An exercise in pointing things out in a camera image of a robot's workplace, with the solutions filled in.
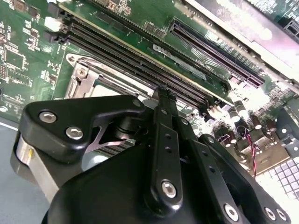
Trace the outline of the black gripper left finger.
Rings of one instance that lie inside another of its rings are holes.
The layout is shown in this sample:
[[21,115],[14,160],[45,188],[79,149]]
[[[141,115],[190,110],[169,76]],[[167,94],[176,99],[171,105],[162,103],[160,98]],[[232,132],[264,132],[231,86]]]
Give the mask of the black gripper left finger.
[[182,181],[169,92],[159,87],[143,102],[118,95],[31,103],[21,117],[20,160],[51,203],[72,178],[130,149],[148,150],[150,198],[175,198]]

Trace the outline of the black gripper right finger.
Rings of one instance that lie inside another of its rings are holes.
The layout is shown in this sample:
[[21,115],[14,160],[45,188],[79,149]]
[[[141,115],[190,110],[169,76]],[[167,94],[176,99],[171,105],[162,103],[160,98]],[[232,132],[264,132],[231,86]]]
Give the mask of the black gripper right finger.
[[168,97],[183,152],[199,175],[209,223],[291,223],[288,214],[214,137],[194,134],[190,123],[178,115],[175,94],[169,92]]

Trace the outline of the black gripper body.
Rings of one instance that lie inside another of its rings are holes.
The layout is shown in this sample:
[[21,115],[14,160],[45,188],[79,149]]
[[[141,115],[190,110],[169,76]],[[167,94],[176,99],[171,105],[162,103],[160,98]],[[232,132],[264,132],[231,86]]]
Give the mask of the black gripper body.
[[190,162],[180,162],[182,187],[175,198],[150,198],[148,154],[130,149],[72,178],[54,196],[43,223],[210,224]]

